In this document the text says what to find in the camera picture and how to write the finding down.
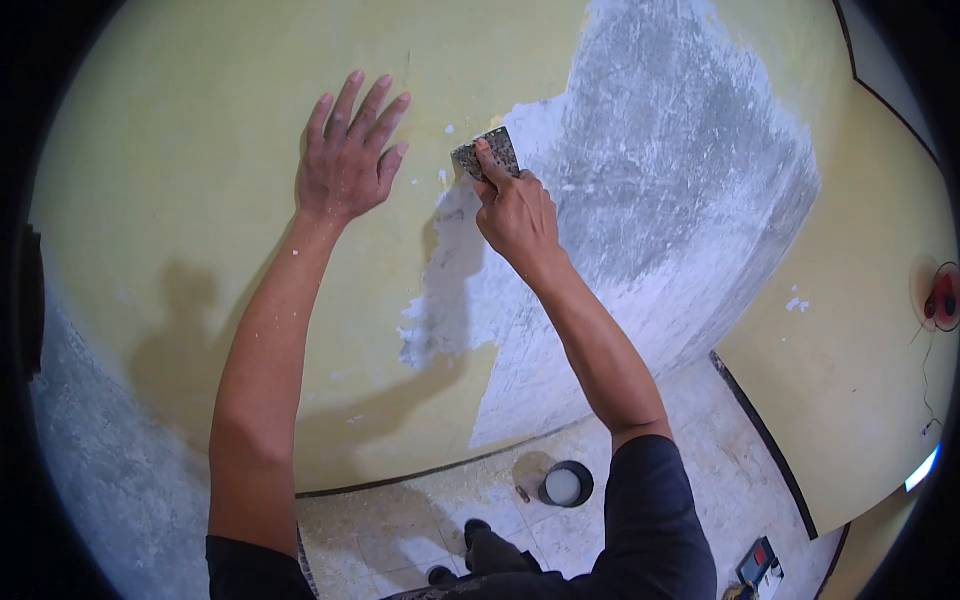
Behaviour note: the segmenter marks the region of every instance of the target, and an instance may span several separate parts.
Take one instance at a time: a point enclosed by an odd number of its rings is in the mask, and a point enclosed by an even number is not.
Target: grey plaster
[[[106,373],[47,288],[36,430],[60,500],[126,598],[208,596],[206,458]]]
[[[561,245],[657,377],[706,356],[730,330],[821,186],[809,130],[710,10],[700,0],[593,0],[567,91],[504,117],[520,167],[557,203]],[[496,344],[472,447],[589,412],[509,265],[482,243],[482,269],[468,270],[462,250],[478,207],[468,185],[440,198],[439,246],[400,331],[400,360],[417,370],[440,352]],[[456,300],[462,311],[437,308]]]

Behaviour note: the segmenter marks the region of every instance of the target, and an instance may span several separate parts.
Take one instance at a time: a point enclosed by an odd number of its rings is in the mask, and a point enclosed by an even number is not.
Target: black shirt
[[[606,549],[590,574],[567,581],[556,572],[504,573],[392,598],[716,598],[716,566],[673,442],[661,436],[643,436],[624,444],[613,456],[604,510]],[[213,600],[313,598],[300,565],[285,554],[211,536],[206,539],[206,559]]]

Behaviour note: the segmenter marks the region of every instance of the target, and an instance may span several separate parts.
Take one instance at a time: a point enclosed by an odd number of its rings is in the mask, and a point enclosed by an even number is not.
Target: yellow wall
[[[903,487],[850,524],[847,542],[819,600],[851,600],[867,585],[913,512],[920,490]]]
[[[392,95],[414,98],[395,135],[412,151],[391,201],[350,226],[327,270],[306,352],[298,490],[492,450],[468,441],[497,348],[412,372],[396,330],[437,246],[450,150],[515,103],[564,92],[587,1],[128,2],[66,95],[36,176],[31,220],[74,325],[206,452],[233,332],[296,209],[306,118],[354,69],[366,88],[391,73]]]
[[[932,257],[957,259],[947,190],[907,128],[852,92],[820,197],[780,267],[717,349],[797,478],[820,534],[857,518],[930,454],[910,294]],[[808,301],[804,312],[794,299]],[[927,400],[943,420],[957,334],[939,332]]]

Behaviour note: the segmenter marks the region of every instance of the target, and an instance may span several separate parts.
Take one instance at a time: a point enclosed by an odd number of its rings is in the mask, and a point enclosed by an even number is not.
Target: shoe
[[[467,545],[467,550],[473,548],[473,536],[476,532],[482,530],[492,531],[493,528],[487,521],[482,521],[479,518],[472,518],[467,521],[467,524],[464,525],[464,543]]]
[[[446,568],[442,564],[432,566],[430,567],[430,570],[426,572],[426,581],[431,586],[438,586],[456,578],[457,576],[453,574],[453,571]]]

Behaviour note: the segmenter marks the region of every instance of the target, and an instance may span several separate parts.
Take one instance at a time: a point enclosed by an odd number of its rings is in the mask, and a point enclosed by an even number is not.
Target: scraper
[[[510,134],[507,133],[507,128],[500,127],[480,137],[486,139],[487,143],[490,144],[491,150],[493,150],[493,159],[496,160],[496,163],[513,177],[520,177],[520,167],[516,164],[514,142],[510,140]],[[492,181],[488,180],[487,176],[483,174],[483,169],[477,160],[476,150],[474,149],[475,143],[476,140],[473,140],[469,144],[464,144],[451,152],[450,155],[453,156],[453,159],[459,162],[464,167],[464,170],[470,173],[470,176],[475,180],[492,184]]]

